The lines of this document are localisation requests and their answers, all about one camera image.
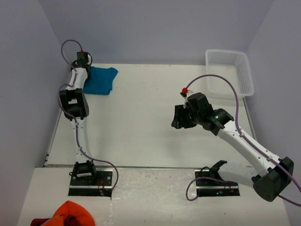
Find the blue t shirt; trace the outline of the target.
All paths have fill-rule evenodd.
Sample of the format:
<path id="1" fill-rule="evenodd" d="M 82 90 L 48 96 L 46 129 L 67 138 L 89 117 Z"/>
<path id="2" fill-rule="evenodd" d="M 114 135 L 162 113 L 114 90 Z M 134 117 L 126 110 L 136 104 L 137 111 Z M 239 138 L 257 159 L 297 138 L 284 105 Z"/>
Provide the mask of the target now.
<path id="1" fill-rule="evenodd" d="M 92 95 L 109 95 L 113 89 L 113 80 L 118 74 L 115 68 L 91 67 L 91 77 L 84 84 L 83 92 Z"/>

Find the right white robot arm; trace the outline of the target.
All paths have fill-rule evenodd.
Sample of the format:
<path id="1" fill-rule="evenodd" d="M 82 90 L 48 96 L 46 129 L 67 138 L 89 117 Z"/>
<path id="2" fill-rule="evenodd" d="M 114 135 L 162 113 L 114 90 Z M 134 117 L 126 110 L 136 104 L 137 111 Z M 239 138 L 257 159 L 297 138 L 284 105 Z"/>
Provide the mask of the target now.
<path id="1" fill-rule="evenodd" d="M 280 158 L 260 145 L 236 125 L 234 117 L 224 109 L 213 109 L 206 96 L 190 90 L 181 92 L 182 105 L 175 106 L 171 126 L 188 129 L 197 125 L 224 140 L 251 165 L 247 169 L 238 164 L 220 160 L 199 179 L 211 180 L 215 185 L 239 183 L 252 187 L 264 200 L 272 202 L 291 183 L 294 162 Z"/>

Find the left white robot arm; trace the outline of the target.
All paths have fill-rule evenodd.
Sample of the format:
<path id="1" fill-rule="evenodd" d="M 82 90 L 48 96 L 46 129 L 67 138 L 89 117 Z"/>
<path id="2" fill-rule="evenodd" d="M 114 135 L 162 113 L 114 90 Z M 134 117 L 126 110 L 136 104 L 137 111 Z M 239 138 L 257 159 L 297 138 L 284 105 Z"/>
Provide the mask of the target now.
<path id="1" fill-rule="evenodd" d="M 88 52 L 80 50 L 77 59 L 71 63 L 71 79 L 60 88 L 58 97 L 62 111 L 71 123 L 75 139 L 76 161 L 72 171 L 73 179 L 82 180 L 93 185 L 98 174 L 94 162 L 89 158 L 90 150 L 87 141 L 87 117 L 89 106 L 83 88 L 91 77 L 92 57 Z"/>

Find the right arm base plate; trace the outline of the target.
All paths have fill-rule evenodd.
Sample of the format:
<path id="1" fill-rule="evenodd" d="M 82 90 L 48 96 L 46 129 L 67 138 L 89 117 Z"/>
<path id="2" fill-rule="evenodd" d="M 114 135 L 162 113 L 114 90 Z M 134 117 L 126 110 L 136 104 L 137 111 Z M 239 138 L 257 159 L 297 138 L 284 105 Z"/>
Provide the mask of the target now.
<path id="1" fill-rule="evenodd" d="M 220 176 L 216 176 L 210 172 L 208 167 L 195 171 L 195 178 L 208 177 L 222 180 Z M 196 181 L 196 190 L 199 197 L 226 197 L 240 196 L 238 184 L 235 182 L 224 183 L 209 179 Z"/>

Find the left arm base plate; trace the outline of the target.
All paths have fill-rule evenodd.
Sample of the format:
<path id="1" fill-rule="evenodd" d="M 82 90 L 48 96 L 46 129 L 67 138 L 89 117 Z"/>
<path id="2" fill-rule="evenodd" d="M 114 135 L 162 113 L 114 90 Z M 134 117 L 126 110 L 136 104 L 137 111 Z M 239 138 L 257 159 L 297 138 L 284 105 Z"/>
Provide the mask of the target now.
<path id="1" fill-rule="evenodd" d="M 112 196 L 112 170 L 97 171 L 95 176 L 72 175 L 68 196 L 110 197 Z"/>

